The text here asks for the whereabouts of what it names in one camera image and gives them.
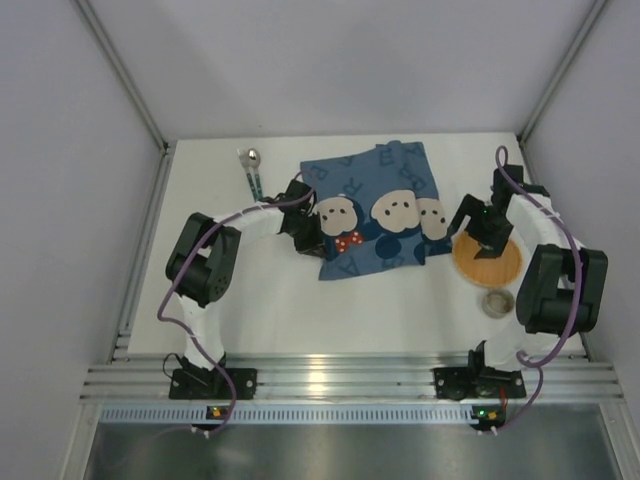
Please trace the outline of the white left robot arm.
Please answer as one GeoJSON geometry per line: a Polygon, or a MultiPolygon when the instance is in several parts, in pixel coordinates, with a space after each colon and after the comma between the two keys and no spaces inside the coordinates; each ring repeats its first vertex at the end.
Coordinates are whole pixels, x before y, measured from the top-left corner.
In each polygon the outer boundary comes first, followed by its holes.
{"type": "Polygon", "coordinates": [[[188,217],[165,267],[170,287],[156,317],[184,331],[183,357],[190,365],[207,371],[223,368],[226,350],[215,304],[231,286],[243,247],[285,234],[298,254],[327,256],[315,200],[313,188],[294,178],[276,197],[264,197],[225,218],[200,212],[188,217]]]}

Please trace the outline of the blue cartoon placemat cloth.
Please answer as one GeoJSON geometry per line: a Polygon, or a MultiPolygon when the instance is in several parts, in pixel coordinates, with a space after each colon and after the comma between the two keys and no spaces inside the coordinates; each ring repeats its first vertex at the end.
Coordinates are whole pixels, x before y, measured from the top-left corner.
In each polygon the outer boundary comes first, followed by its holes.
{"type": "Polygon", "coordinates": [[[423,266],[452,241],[421,142],[390,141],[361,153],[306,160],[327,251],[319,279],[337,281],[423,266]]]}

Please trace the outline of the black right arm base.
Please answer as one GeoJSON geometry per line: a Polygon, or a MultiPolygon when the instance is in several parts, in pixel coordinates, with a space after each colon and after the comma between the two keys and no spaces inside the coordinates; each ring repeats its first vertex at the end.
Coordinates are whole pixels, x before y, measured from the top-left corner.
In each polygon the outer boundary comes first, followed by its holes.
{"type": "Polygon", "coordinates": [[[465,366],[438,367],[433,370],[438,399],[523,399],[526,388],[520,371],[504,371],[485,362],[484,346],[470,350],[465,366]]]}

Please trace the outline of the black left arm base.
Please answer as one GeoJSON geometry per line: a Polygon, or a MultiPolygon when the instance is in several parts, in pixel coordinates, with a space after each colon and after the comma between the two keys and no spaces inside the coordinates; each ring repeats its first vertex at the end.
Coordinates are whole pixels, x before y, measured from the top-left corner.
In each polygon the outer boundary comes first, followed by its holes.
{"type": "MultiPolygon", "coordinates": [[[[171,400],[231,400],[231,387],[215,368],[208,370],[191,364],[175,353],[163,360],[163,373],[170,379],[171,400]]],[[[257,389],[258,371],[254,368],[224,368],[235,387],[237,400],[252,400],[257,389]]]]}

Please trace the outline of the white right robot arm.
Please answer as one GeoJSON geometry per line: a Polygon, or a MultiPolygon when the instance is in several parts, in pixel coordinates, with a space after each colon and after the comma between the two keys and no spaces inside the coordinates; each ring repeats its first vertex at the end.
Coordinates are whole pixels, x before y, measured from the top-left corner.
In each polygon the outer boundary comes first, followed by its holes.
{"type": "Polygon", "coordinates": [[[525,183],[521,167],[495,169],[488,202],[465,195],[447,234],[456,240],[468,236],[475,262],[504,259],[513,234],[529,252],[514,319],[478,346],[486,366],[505,371],[542,367],[571,337],[595,326],[608,258],[569,232],[547,190],[525,183]]]}

